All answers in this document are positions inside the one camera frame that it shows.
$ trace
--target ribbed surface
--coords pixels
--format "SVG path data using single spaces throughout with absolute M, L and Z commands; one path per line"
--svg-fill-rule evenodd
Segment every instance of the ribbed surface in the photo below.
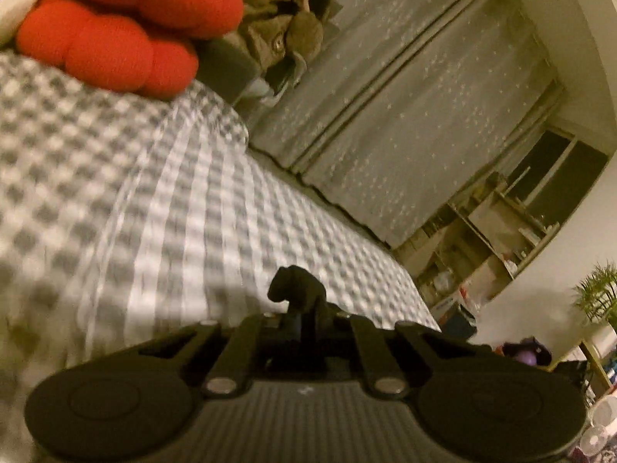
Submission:
M 209 402 L 192 428 L 140 463 L 461 463 L 400 402 L 358 383 L 255 383 Z

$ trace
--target black device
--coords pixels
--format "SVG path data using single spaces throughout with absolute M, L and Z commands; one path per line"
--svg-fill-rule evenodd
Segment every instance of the black device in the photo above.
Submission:
M 25 407 L 45 462 L 530 463 L 567 453 L 580 391 L 418 324 L 382 330 L 299 267 L 285 314 L 203 323 L 42 382 Z

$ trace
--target curtain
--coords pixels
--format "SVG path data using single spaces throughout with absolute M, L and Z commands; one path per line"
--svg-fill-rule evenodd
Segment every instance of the curtain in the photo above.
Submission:
M 561 86 L 517 0 L 337 0 L 341 35 L 251 144 L 396 248 Z

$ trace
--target checkered fabric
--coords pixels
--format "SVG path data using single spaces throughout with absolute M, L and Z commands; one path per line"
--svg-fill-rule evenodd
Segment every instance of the checkered fabric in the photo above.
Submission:
M 280 311 L 298 265 L 380 326 L 435 327 L 406 272 L 245 154 L 194 83 L 171 104 L 0 54 L 0 462 L 33 446 L 27 395 L 63 367 L 204 319 Z

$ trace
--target purple ball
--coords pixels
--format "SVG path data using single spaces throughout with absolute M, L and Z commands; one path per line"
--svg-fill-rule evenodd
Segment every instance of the purple ball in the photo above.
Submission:
M 538 365 L 538 357 L 531 350 L 521 350 L 516 355 L 514 355 L 514 360 L 522 363 L 526 363 L 532 367 Z

